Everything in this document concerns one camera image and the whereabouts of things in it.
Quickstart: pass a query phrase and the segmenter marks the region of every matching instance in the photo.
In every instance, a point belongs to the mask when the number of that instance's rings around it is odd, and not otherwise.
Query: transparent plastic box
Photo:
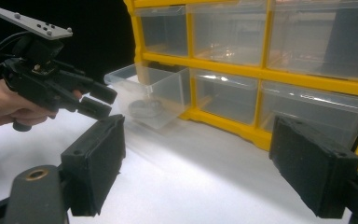
[[[358,79],[358,0],[276,2],[268,67]]]
[[[257,79],[191,69],[197,82],[197,107],[205,112],[252,124]]]
[[[260,65],[266,1],[187,5],[193,15],[194,57]]]
[[[138,8],[147,51],[173,56],[187,56],[186,8]]]
[[[165,71],[136,63],[104,76],[117,91],[122,114],[159,129],[190,107],[189,72]]]
[[[262,129],[272,132],[275,116],[307,122],[347,149],[358,136],[358,97],[263,81],[259,116]]]

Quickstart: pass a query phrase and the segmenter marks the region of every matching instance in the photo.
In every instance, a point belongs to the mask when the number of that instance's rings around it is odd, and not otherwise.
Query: wire
[[[18,40],[20,39],[21,37],[25,36],[25,35],[30,35],[31,32],[29,31],[24,31],[24,32],[20,32],[20,33],[17,33],[17,34],[14,34],[14,35],[11,35],[7,38],[5,38],[4,40],[2,40],[0,42],[0,51],[1,49],[3,49],[4,47],[6,47],[8,44],[12,43],[13,41],[15,40]]]

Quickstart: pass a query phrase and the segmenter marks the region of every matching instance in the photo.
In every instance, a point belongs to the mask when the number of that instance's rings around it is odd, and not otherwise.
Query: black background
[[[74,35],[61,39],[64,48],[56,59],[85,71],[87,77],[103,82],[105,74],[133,63],[131,19],[122,0],[0,0],[0,7],[71,27]],[[22,31],[0,19],[0,41]]]

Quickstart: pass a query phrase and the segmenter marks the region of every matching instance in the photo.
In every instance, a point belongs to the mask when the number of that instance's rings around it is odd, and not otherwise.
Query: finger
[[[47,119],[48,119],[48,117],[44,116],[44,117],[36,118],[36,119],[16,119],[16,121],[22,125],[34,126],[36,124],[45,122]]]
[[[45,116],[54,117],[57,115],[57,113],[58,112],[51,112],[48,110],[35,112],[29,109],[20,109],[10,114],[10,116],[15,119],[37,119]]]
[[[28,101],[27,99],[25,99],[19,95],[17,95],[16,98],[17,98],[16,104],[17,104],[18,109],[28,109],[28,110],[34,111],[35,113],[46,114],[46,115],[54,115],[57,113],[54,111],[49,111],[48,109],[46,109],[42,106],[36,105],[33,102]]]
[[[83,97],[83,94],[81,93],[81,91],[74,90],[74,91],[72,91],[72,93],[74,94],[74,96],[75,96],[77,99],[81,99],[81,98]]]

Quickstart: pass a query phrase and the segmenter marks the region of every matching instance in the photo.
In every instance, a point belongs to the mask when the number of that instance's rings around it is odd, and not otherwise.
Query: yellow frame
[[[127,5],[128,11],[131,15],[132,29],[136,44],[135,59],[136,63],[143,61],[154,61],[159,63],[177,64],[188,66],[192,68],[214,70],[216,72],[228,74],[246,74],[247,77],[258,78],[259,83],[261,80],[277,81],[286,84],[296,85],[298,87],[312,88],[321,91],[335,91],[346,94],[358,95],[358,80],[341,80],[328,77],[316,76],[299,76],[298,74],[275,71],[267,69],[267,58],[269,56],[269,37],[272,26],[273,11],[271,10],[271,2],[268,1],[268,11],[266,17],[265,37],[263,41],[263,52],[261,65],[259,67],[236,65],[228,63],[209,62],[193,58],[192,48],[192,16],[186,14],[187,18],[187,41],[189,57],[175,57],[168,55],[160,55],[152,52],[145,51],[145,42],[143,40],[142,24],[140,18],[134,15],[134,10],[141,7],[167,7],[173,5],[185,5],[193,3],[212,3],[212,2],[227,2],[229,0],[124,0]],[[258,127],[258,111],[261,106],[260,91],[257,96],[256,111],[255,111],[255,124],[245,125],[224,119],[203,111],[196,107],[196,81],[191,79],[191,100],[192,106],[182,116],[182,119],[192,119],[213,125],[214,127],[235,133],[249,141],[252,141],[257,147],[269,150],[270,140],[272,134],[265,132]]]

